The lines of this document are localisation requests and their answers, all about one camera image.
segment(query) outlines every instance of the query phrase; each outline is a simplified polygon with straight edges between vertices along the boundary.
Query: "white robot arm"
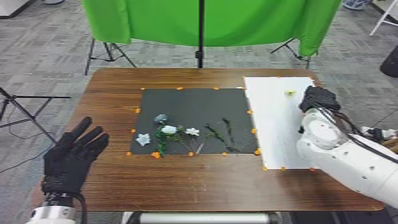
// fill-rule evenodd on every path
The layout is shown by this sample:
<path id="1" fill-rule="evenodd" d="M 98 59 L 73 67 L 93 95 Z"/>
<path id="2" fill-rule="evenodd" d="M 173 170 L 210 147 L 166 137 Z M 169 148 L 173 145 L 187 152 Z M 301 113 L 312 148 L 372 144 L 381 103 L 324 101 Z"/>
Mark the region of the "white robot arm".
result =
<path id="1" fill-rule="evenodd" d="M 77 224 L 75 208 L 70 206 L 45 206 L 36 208 L 27 224 Z"/>
<path id="2" fill-rule="evenodd" d="M 398 155 L 365 137 L 351 135 L 377 152 L 358 145 L 328 114 L 322 108 L 306 112 L 301 156 L 356 192 L 398 208 Z"/>

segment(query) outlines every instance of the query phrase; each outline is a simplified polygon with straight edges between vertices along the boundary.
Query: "white board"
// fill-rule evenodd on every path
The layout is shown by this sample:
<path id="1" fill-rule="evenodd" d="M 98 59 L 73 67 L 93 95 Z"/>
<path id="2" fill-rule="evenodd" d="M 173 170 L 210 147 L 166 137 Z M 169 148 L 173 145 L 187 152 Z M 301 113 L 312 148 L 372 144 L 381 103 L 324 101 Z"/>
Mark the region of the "white board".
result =
<path id="1" fill-rule="evenodd" d="M 304 115 L 299 104 L 312 85 L 308 77 L 246 77 L 246 94 L 267 169 L 312 168 L 297 151 Z"/>

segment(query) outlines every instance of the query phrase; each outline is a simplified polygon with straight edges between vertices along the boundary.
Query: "cable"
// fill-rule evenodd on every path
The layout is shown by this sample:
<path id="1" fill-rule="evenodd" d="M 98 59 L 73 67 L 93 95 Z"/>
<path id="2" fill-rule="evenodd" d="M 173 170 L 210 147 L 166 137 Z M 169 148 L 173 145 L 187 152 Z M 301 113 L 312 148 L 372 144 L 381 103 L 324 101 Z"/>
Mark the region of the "cable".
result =
<path id="1" fill-rule="evenodd" d="M 13 109 L 11 114 L 9 114 L 9 117 L 8 117 L 8 122 L 9 122 L 9 123 L 11 123 L 11 116 L 13 116 L 15 112 L 17 112 L 17 106 L 15 106 L 15 109 Z M 17 135 L 17 134 L 13 133 L 13 129 L 11 129 L 11 125 L 9 125 L 9 134 L 11 134 L 17 138 L 27 140 L 27 139 L 38 137 L 40 135 L 43 135 L 45 133 L 41 132 L 40 134 L 36 134 L 36 135 L 33 135 L 33 136 L 29 136 L 29 137 L 24 137 L 24 136 L 20 136 L 20 135 Z"/>
<path id="2" fill-rule="evenodd" d="M 41 157 L 41 155 L 50 151 L 52 147 L 54 147 L 54 144 L 50 145 L 50 147 L 43 150 L 43 152 L 31 159 L 24 160 L 15 166 L 11 166 L 9 168 L 6 168 L 0 171 L 0 174 L 6 173 L 17 167 L 20 167 L 29 161 L 36 160 Z"/>
<path id="3" fill-rule="evenodd" d="M 313 102 L 313 106 L 320 107 L 320 108 L 326 108 L 317 102 Z M 331 118 L 338 117 L 349 123 L 351 129 L 352 129 L 352 133 L 361 135 L 363 137 L 367 137 L 363 132 L 361 132 L 361 130 L 360 130 L 360 128 L 358 128 L 358 126 L 356 126 L 356 124 L 352 123 L 351 118 L 347 117 L 347 115 L 340 111 L 329 110 L 328 108 L 326 108 L 326 112 L 329 113 Z"/>
<path id="4" fill-rule="evenodd" d="M 79 194 L 72 194 L 72 197 L 77 198 L 81 205 L 82 205 L 82 224 L 88 224 L 88 204 L 86 204 L 86 197 L 84 195 Z"/>
<path id="5" fill-rule="evenodd" d="M 390 118 L 390 116 L 398 112 L 398 109 L 388 114 L 381 121 L 372 125 L 372 128 L 383 123 L 383 121 Z"/>
<path id="6" fill-rule="evenodd" d="M 398 164 L 398 159 L 395 159 L 391 156 L 388 156 L 388 155 L 386 155 L 386 154 L 384 154 L 384 153 L 383 153 L 372 146 L 367 145 L 367 143 L 365 143 L 361 140 L 358 140 L 358 138 L 347 133 L 347 131 L 342 130 L 342 128 L 340 128 L 336 122 L 333 121 L 331 117 L 328 116 L 328 114 L 326 114 L 326 112 L 324 112 L 324 110 L 322 110 L 322 109 L 328 110 L 328 108 L 326 108 L 326 107 L 319 107 L 317 104 L 313 104 L 313 106 L 315 106 L 315 109 L 320 111 L 322 115 L 326 116 L 329 122 L 335 124 L 335 126 L 336 126 L 338 129 L 340 129 L 340 131 L 345 133 L 347 138 L 352 140 L 352 142 L 354 142 L 354 143 L 356 143 L 356 144 L 358 144 L 358 145 L 360 145 L 370 152 L 374 152 L 384 159 L 388 159 L 393 163 Z"/>

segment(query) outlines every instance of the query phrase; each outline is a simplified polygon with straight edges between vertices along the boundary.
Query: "gloved hand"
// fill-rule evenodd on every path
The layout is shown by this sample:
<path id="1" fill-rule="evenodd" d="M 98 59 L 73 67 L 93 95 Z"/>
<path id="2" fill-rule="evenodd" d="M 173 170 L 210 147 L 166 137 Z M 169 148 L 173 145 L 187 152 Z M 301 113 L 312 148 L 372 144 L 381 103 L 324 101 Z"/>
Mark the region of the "gloved hand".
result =
<path id="1" fill-rule="evenodd" d="M 45 155 L 45 179 L 41 183 L 45 193 L 79 194 L 82 191 L 91 163 L 109 146 L 109 134 L 102 134 L 102 127 L 97 127 L 81 137 L 91 123 L 91 117 L 86 117 L 73 131 L 65 133 L 59 143 Z"/>

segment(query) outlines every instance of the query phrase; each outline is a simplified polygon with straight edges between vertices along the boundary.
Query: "floor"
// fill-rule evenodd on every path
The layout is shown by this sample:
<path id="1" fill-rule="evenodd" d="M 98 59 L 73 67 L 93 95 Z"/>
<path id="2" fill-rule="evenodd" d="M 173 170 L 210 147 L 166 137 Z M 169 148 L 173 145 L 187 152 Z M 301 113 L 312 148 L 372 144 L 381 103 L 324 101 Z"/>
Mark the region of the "floor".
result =
<path id="1" fill-rule="evenodd" d="M 313 58 L 312 70 L 340 97 L 347 115 L 360 125 L 372 126 L 398 109 L 398 79 L 379 71 L 384 58 L 398 43 L 398 29 L 383 25 L 377 35 L 368 36 L 381 14 L 340 9 L 331 32 Z M 91 76 L 84 76 L 91 30 L 81 0 L 63 5 L 34 3 L 15 19 L 0 20 L 0 86 L 13 94 L 68 95 L 56 100 L 43 112 L 40 123 L 56 136 L 70 121 L 79 98 Z M 304 68 L 287 49 L 274 55 L 278 44 L 208 48 L 207 67 Z M 123 49 L 139 67 L 196 67 L 196 48 L 136 41 Z M 121 59 L 114 64 L 93 63 L 91 72 L 104 66 L 129 66 Z M 24 100 L 34 110 L 41 100 Z M 8 110 L 6 121 L 20 118 Z M 379 123 L 381 128 L 398 128 L 398 113 Z M 31 158 L 50 146 L 45 136 L 31 137 L 38 130 L 31 124 L 0 131 L 0 170 Z M 31 214 L 33 188 L 43 175 L 43 160 L 0 174 L 0 217 L 4 223 L 24 223 Z M 120 213 L 91 213 L 91 223 L 118 223 Z"/>

